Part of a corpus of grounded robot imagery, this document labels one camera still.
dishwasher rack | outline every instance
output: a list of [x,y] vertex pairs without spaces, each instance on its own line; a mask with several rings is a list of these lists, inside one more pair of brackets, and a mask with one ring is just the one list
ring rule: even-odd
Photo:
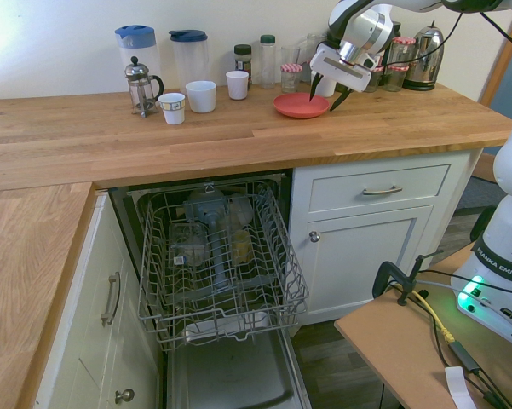
[[[224,192],[227,187],[220,187]],[[253,220],[242,236],[250,236],[245,257],[237,257],[241,245],[226,216],[216,234],[208,234],[204,260],[177,262],[167,239],[170,224],[199,222],[186,217],[184,192],[151,193],[144,218],[139,317],[146,330],[157,336],[162,350],[185,343],[206,344],[222,337],[244,341],[249,336],[297,324],[306,311],[308,289],[302,277],[273,191],[263,182],[231,187],[250,201]],[[190,260],[200,260],[200,254]],[[225,273],[227,285],[216,286],[216,265]]]

red plate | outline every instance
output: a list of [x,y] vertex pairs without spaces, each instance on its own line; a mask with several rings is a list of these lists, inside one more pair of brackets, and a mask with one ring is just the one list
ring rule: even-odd
[[307,92],[283,94],[277,96],[274,101],[276,110],[286,117],[315,118],[330,108],[330,102],[319,95],[315,95],[312,101],[308,100]]

green light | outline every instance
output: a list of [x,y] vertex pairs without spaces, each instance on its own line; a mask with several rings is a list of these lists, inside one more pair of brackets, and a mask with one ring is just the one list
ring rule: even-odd
[[[463,291],[464,292],[467,292],[469,294],[472,293],[473,290],[475,290],[476,288],[479,288],[479,283],[482,283],[483,282],[483,278],[480,276],[480,275],[476,275],[473,279],[471,279],[471,281],[463,288]],[[464,294],[464,293],[460,293],[458,295],[458,303],[466,308],[466,305],[464,305],[466,303],[466,301],[468,301],[469,299],[469,296],[467,294]]]

drawer handle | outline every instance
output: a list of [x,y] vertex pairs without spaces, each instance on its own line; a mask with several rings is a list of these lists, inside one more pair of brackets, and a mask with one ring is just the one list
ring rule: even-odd
[[320,235],[318,234],[318,232],[310,232],[308,234],[308,237],[310,237],[310,241],[312,241],[313,243],[318,243],[320,241]]
[[396,187],[395,185],[392,186],[389,190],[368,190],[364,189],[364,191],[361,194],[364,194],[365,196],[378,196],[381,194],[392,194],[401,192],[403,190],[403,187]]
[[118,405],[121,400],[123,402],[131,402],[135,398],[135,391],[133,389],[126,389],[123,391],[123,393],[119,393],[118,390],[116,390],[116,405]]
[[[102,326],[106,326],[106,324],[111,325],[118,311],[119,296],[121,295],[121,276],[119,275],[119,271],[116,271],[115,274],[112,274],[110,277],[108,277],[108,281],[110,282],[110,291],[108,292],[108,300],[106,301],[106,312],[101,315]],[[112,299],[114,283],[118,283],[118,298],[116,299],[115,307],[111,312],[107,309],[110,307],[110,300]]]

electric kettle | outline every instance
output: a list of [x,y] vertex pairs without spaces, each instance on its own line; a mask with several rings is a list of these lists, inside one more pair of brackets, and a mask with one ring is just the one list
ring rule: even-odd
[[413,89],[415,91],[430,91],[435,88],[437,74],[440,71],[441,61],[445,47],[441,47],[434,53],[440,45],[443,44],[443,34],[441,30],[434,26],[424,27],[415,36],[417,53],[414,58],[423,56],[421,60],[414,61],[409,65],[409,72],[403,82],[403,88]]

